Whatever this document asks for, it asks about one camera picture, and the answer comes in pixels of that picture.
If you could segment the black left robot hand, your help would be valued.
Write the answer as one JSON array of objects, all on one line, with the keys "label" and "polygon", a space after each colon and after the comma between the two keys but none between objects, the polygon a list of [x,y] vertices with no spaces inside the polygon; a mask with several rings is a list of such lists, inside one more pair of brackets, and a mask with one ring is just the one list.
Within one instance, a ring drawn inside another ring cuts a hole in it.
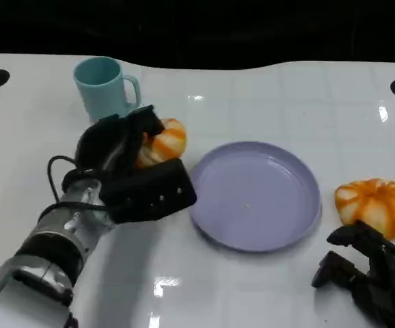
[{"label": "black left robot hand", "polygon": [[116,224],[155,221],[194,205],[197,195],[177,154],[151,164],[145,147],[166,136],[153,105],[127,116],[110,115],[82,134],[75,153],[80,174],[100,182],[99,197]]}]

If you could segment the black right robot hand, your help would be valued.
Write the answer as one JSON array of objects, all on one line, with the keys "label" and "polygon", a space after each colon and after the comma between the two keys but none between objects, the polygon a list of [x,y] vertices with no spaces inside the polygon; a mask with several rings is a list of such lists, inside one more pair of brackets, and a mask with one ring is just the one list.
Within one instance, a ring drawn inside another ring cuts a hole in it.
[{"label": "black right robot hand", "polygon": [[369,271],[362,273],[352,262],[329,251],[320,261],[312,286],[333,283],[346,289],[368,318],[395,327],[395,244],[362,221],[334,230],[327,242],[352,246],[369,259]]}]

